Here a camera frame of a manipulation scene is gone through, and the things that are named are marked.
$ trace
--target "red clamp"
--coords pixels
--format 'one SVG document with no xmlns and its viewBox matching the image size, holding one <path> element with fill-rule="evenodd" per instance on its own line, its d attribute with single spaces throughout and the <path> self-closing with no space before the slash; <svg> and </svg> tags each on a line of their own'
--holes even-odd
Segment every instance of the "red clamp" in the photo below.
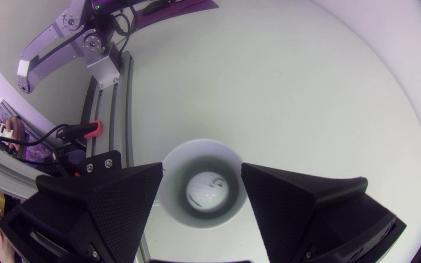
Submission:
<svg viewBox="0 0 421 263">
<path fill-rule="evenodd" d="M 100 134 L 102 134 L 102 130 L 103 130 L 103 125 L 102 122 L 100 120 L 95 120 L 93 122 L 91 122 L 90 124 L 96 123 L 97 124 L 97 130 L 94 130 L 91 133 L 87 133 L 86 135 L 84 135 L 84 138 L 88 139 L 92 139 L 93 137 L 97 137 Z"/>
</svg>

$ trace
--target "table surface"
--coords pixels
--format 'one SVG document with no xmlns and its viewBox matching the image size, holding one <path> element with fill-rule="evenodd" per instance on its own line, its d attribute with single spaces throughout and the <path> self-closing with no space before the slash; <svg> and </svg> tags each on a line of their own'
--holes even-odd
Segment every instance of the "table surface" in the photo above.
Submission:
<svg viewBox="0 0 421 263">
<path fill-rule="evenodd" d="M 139 30 L 127 46 L 135 165 L 212 138 L 248 163 L 363 176 L 407 224 L 383 262 L 409 262 L 421 246 L 421 127 L 391 73 L 309 1 L 216 2 Z M 249 202 L 211 230 L 153 207 L 145 236 L 154 259 L 268 262 Z"/>
</svg>

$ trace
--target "gray metal frame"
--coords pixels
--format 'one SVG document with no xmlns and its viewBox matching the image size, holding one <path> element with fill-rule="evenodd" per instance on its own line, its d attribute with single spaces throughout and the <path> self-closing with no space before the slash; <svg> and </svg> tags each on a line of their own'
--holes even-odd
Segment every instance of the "gray metal frame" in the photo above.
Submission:
<svg viewBox="0 0 421 263">
<path fill-rule="evenodd" d="M 123 53 L 119 81 L 106 88 L 95 88 L 90 121 L 103 123 L 102 134 L 87 142 L 87 157 L 112 150 L 121 153 L 122 168 L 132 167 L 132 70 L 133 60 L 129 52 Z M 21 200 L 27 200 L 37 192 L 35 178 L 43 174 L 0 151 L 0 191 Z M 142 236 L 135 262 L 150 260 L 145 236 Z"/>
</svg>

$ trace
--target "white curved wall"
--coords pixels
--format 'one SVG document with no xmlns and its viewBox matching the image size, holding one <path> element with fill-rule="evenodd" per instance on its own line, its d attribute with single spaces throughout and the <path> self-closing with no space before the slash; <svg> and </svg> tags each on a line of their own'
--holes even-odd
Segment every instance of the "white curved wall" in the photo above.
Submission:
<svg viewBox="0 0 421 263">
<path fill-rule="evenodd" d="M 372 48 L 404 90 L 421 124 L 421 1 L 311 1 Z"/>
</svg>

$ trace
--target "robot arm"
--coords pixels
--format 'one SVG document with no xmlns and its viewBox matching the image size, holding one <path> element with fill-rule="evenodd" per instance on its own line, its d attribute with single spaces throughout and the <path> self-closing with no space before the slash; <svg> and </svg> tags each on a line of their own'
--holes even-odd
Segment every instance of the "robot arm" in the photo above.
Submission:
<svg viewBox="0 0 421 263">
<path fill-rule="evenodd" d="M 69 8 L 20 55 L 17 78 L 22 92 L 31 93 L 40 80 L 78 57 L 84 58 L 100 87 L 115 84 L 119 62 L 117 49 L 110 42 L 114 32 L 110 13 L 121 7 L 119 0 L 72 0 Z M 40 52 L 51 43 L 67 37 L 67 41 L 40 58 Z"/>
</svg>

